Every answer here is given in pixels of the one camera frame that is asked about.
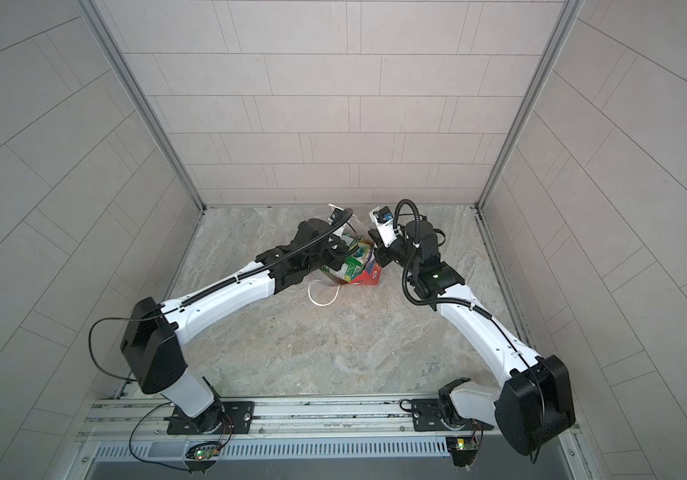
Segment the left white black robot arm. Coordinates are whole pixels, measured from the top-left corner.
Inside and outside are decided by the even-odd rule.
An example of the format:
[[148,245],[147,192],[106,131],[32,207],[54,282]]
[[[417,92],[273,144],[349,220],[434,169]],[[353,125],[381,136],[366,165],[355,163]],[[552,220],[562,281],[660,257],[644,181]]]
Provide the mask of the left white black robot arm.
[[353,216],[336,208],[329,220],[302,222],[288,245],[258,255],[238,272],[195,293],[155,302],[148,297],[133,309],[121,352],[145,394],[161,394],[203,432],[221,421],[215,389],[195,374],[182,347],[207,328],[257,301],[300,284],[323,266],[340,267],[349,255],[341,234]]

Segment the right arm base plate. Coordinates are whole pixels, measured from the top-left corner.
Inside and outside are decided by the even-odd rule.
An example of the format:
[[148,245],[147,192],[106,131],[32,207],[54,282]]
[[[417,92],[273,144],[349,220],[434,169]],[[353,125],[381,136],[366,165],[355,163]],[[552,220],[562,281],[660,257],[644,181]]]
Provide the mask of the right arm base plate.
[[399,408],[409,414],[415,432],[491,431],[493,425],[475,419],[447,419],[439,399],[402,399]]

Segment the red paper gift bag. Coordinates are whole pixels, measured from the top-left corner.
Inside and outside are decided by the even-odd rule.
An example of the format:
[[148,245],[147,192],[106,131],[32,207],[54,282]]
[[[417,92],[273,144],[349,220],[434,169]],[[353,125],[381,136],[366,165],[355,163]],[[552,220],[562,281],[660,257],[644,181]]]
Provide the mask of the red paper gift bag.
[[353,250],[338,268],[323,266],[313,273],[308,285],[308,298],[313,305],[328,307],[339,297],[340,291],[347,286],[375,286],[379,283],[381,267],[375,261],[375,243],[363,236],[365,225],[357,217],[349,220],[337,234]]

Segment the green snack packet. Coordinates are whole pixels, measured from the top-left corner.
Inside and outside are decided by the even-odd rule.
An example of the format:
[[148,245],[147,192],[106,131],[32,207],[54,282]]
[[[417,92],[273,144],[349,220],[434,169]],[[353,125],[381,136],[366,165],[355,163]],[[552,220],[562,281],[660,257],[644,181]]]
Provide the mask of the green snack packet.
[[321,270],[335,280],[351,283],[365,272],[365,268],[371,263],[371,260],[373,260],[373,246],[369,243],[359,242],[357,250],[343,260],[341,267],[333,269],[323,266]]

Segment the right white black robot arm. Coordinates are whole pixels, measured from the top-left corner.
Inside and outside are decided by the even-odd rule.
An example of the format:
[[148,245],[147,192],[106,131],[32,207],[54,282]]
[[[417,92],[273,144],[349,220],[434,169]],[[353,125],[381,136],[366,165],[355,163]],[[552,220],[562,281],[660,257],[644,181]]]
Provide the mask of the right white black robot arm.
[[575,424],[575,407],[567,366],[543,357],[509,332],[475,297],[439,255],[439,230],[419,215],[401,226],[387,207],[369,214],[375,259],[403,269],[401,290],[409,303],[429,307],[449,320],[481,355],[501,387],[475,392],[471,380],[459,378],[437,392],[443,424],[460,430],[471,422],[493,425],[517,453],[537,458],[541,446]]

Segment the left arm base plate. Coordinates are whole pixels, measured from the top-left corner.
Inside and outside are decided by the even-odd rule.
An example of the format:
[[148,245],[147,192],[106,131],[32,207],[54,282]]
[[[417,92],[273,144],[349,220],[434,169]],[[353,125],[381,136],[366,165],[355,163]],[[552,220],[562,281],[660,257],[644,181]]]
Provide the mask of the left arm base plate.
[[251,401],[217,401],[201,415],[189,417],[176,406],[168,422],[168,435],[247,434],[256,404]]

